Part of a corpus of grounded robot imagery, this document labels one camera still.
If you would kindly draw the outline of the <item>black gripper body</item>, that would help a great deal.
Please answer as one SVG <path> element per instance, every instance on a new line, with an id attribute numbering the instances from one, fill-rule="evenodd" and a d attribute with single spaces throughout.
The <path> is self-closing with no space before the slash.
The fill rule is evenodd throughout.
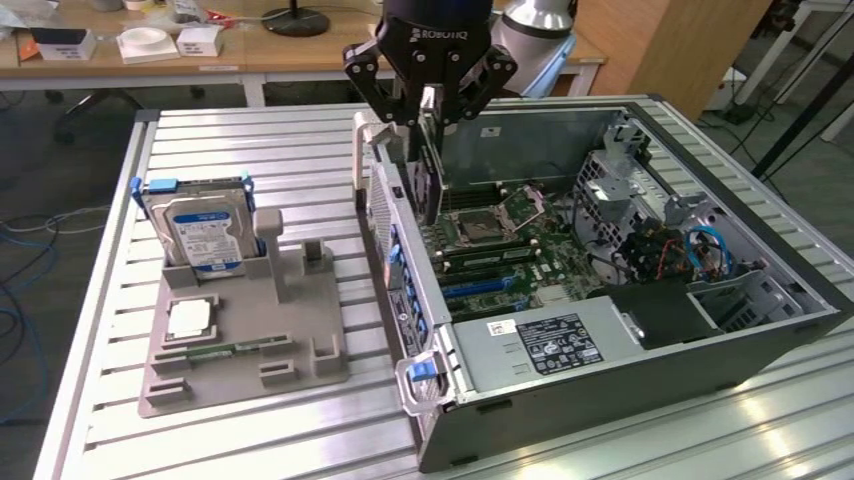
<path id="1" fill-rule="evenodd" d="M 386 1 L 375 46 L 402 82 L 402 93 L 378 115 L 397 123 L 419 116 L 423 90 L 441 88 L 439 118 L 455 123 L 475 117 L 498 89 L 490 74 L 463 87 L 471 69 L 495 52 L 490 1 Z"/>

